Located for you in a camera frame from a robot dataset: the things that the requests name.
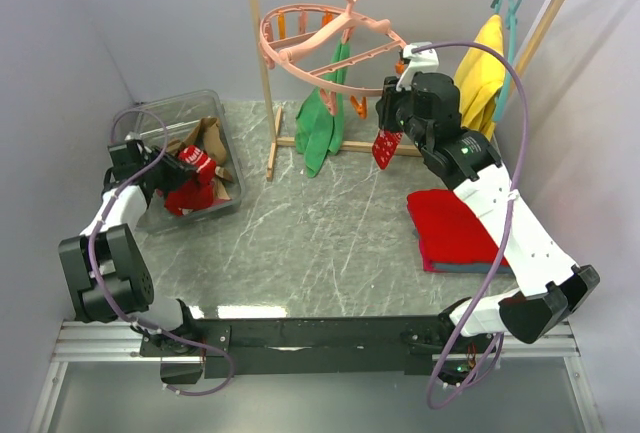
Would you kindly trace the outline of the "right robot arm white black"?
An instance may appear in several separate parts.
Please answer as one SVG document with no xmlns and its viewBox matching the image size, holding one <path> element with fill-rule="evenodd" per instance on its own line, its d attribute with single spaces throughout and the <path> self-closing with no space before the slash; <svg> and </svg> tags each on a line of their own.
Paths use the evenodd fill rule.
<svg viewBox="0 0 640 433">
<path fill-rule="evenodd" d="M 550 237 L 490 141 L 462 126 L 459 101 L 459 89 L 445 74 L 417 73 L 407 88 L 396 76 L 385 78 L 376 104 L 379 132 L 372 154 L 386 168 L 401 138 L 407 137 L 426 167 L 502 249 L 515 275 L 517 289 L 449 308 L 449 321 L 438 330 L 442 346 L 460 352 L 482 333 L 509 333 L 532 344 L 573 314 L 599 285 L 600 276 Z"/>
</svg>

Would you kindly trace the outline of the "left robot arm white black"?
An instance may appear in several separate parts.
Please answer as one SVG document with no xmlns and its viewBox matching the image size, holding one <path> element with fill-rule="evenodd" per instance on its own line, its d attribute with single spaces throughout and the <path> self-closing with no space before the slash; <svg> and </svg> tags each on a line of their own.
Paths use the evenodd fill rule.
<svg viewBox="0 0 640 433">
<path fill-rule="evenodd" d="M 147 336 L 164 334 L 173 352 L 189 354 L 200 341 L 196 322 L 183 301 L 155 294 L 133 230 L 156 192 L 184 186 L 196 169 L 139 139 L 114 143 L 108 153 L 112 166 L 103 179 L 96 216 L 79 235 L 58 246 L 75 319 L 120 319 Z"/>
</svg>

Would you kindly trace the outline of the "red sock front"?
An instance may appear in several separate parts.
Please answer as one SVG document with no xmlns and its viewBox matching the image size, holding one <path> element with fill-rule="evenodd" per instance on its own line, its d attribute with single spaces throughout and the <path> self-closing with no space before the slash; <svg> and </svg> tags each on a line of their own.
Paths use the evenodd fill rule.
<svg viewBox="0 0 640 433">
<path fill-rule="evenodd" d="M 205 210 L 214 203 L 212 184 L 200 184 L 189 180 L 183 186 L 166 195 L 164 207 L 174 216 L 182 217 L 192 211 Z"/>
</svg>

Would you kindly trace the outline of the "red patterned sock pair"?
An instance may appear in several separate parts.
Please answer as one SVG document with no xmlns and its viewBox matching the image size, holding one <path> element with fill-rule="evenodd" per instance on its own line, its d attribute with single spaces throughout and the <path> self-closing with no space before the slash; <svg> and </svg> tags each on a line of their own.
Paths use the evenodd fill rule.
<svg viewBox="0 0 640 433">
<path fill-rule="evenodd" d="M 191 145 L 182 149 L 178 158 L 195 168 L 196 180 L 200 184 L 210 184 L 216 176 L 216 161 L 197 146 Z"/>
</svg>

